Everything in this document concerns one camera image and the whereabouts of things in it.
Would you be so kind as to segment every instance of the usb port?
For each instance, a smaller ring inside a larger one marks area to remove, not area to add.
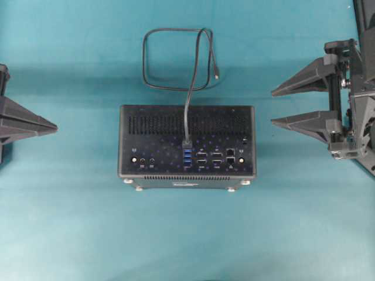
[[[200,165],[203,165],[203,164],[207,163],[207,160],[206,159],[199,159],[199,160],[197,160],[197,163],[200,164]]]
[[[206,152],[197,152],[197,157],[207,157]]]
[[[188,158],[185,158],[185,159],[183,160],[183,164],[184,164],[185,166],[190,166],[190,165],[192,164],[192,160],[191,160],[191,159],[188,159]]]
[[[223,157],[223,154],[221,152],[211,152],[212,157]]]
[[[192,150],[191,149],[184,149],[183,150],[183,154],[186,155],[186,156],[187,155],[191,156],[192,155]]]

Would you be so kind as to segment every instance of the blue usb port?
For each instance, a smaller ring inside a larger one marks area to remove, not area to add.
[[[183,150],[183,155],[184,156],[191,156],[192,155],[192,150],[191,149],[184,149]]]
[[[183,165],[185,167],[190,167],[192,165],[192,160],[190,158],[184,158]]]

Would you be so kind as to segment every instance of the black cable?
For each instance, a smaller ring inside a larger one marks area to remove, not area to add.
[[[190,84],[189,88],[176,88],[176,87],[165,87],[165,86],[159,86],[159,85],[153,85],[147,81],[146,78],[146,71],[145,71],[145,56],[146,56],[146,41],[149,35],[160,32],[160,31],[184,31],[184,32],[198,32],[197,39],[196,39],[196,46],[195,46],[195,64],[194,64],[194,72],[192,77],[192,82]],[[207,68],[207,81],[204,85],[194,88],[196,76],[197,76],[197,68],[198,68],[198,62],[199,62],[199,42],[200,37],[202,33],[205,33],[207,36],[207,39],[209,40],[209,61],[208,61],[208,68]],[[202,29],[194,29],[194,28],[158,28],[150,30],[144,37],[143,40],[143,48],[142,48],[142,74],[143,74],[143,81],[144,83],[151,87],[151,88],[157,88],[161,90],[170,90],[170,91],[187,91],[187,97],[183,112],[183,125],[184,125],[184,132],[185,132],[185,140],[183,142],[183,145],[185,146],[191,146],[191,140],[189,135],[189,122],[188,122],[188,110],[189,110],[189,104],[190,100],[192,99],[193,91],[199,91],[207,87],[207,85],[210,82],[210,65],[211,65],[211,58],[213,62],[213,70],[214,70],[214,76],[215,79],[219,79],[219,68],[216,66],[216,58],[213,51],[213,32],[209,29],[202,28]]]

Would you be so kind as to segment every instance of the screw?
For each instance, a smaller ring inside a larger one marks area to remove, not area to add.
[[[341,79],[340,85],[342,89],[347,89],[350,87],[350,80],[345,78]]]
[[[243,186],[249,186],[249,185],[251,184],[251,181],[249,181],[249,180],[242,180],[242,181],[241,181],[241,184],[242,184]]]

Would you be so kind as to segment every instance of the hdmi port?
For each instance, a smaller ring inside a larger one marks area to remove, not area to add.
[[[200,159],[200,160],[197,160],[197,163],[200,164],[200,165],[206,164],[207,160],[206,159]]]
[[[207,157],[206,152],[197,152],[197,157]]]
[[[223,157],[223,154],[221,152],[211,152],[212,157]]]

